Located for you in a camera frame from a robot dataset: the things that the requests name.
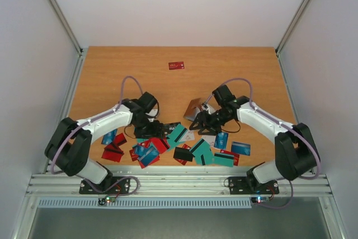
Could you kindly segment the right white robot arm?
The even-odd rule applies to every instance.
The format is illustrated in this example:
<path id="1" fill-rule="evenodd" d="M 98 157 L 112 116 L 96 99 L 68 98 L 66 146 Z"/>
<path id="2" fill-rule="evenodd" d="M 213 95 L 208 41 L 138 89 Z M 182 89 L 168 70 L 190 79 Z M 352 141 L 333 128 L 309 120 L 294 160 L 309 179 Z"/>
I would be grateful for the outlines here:
<path id="1" fill-rule="evenodd" d="M 289 181 L 302 177 L 312 168 L 321 172 L 321 160 L 307 125 L 291 124 L 259 108 L 251 97 L 235 97 L 227 85 L 212 93 L 219 110 L 211 112 L 206 105 L 195 116 L 191 130 L 200 135 L 217 135 L 231 120 L 246 124 L 261 133 L 275 146 L 275 159 L 259 164 L 246 173 L 247 187 L 259 192 L 273 180 Z"/>

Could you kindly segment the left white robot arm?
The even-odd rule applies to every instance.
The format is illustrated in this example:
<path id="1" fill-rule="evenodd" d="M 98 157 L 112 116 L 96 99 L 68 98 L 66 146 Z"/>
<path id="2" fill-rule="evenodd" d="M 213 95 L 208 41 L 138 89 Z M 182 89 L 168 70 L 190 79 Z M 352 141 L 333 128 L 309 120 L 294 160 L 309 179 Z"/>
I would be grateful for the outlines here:
<path id="1" fill-rule="evenodd" d="M 89 157 L 93 142 L 108 132 L 132 125 L 136 138 L 164 138 L 163 124 L 150 112 L 159 105 L 149 92 L 138 99 L 124 99 L 114 107 L 91 118 L 60 121 L 47 147 L 45 156 L 50 160 L 50 172 L 78 176 L 99 193 L 107 193 L 114 186 L 112 173 Z"/>

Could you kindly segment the brown leather card holder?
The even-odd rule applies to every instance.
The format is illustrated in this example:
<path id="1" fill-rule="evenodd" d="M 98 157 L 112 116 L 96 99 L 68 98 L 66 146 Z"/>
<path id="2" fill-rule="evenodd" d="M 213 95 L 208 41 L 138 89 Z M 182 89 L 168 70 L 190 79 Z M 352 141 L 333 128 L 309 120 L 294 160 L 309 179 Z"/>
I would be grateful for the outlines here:
<path id="1" fill-rule="evenodd" d="M 188 107 L 183 115 L 184 119 L 187 119 L 189 121 L 193 121 L 196 117 L 196 115 L 201 112 L 201 104 L 204 102 L 203 98 L 196 98 L 192 99 Z M 212 111 L 210 114 L 212 114 L 215 111 L 215 109 L 212 107 Z"/>

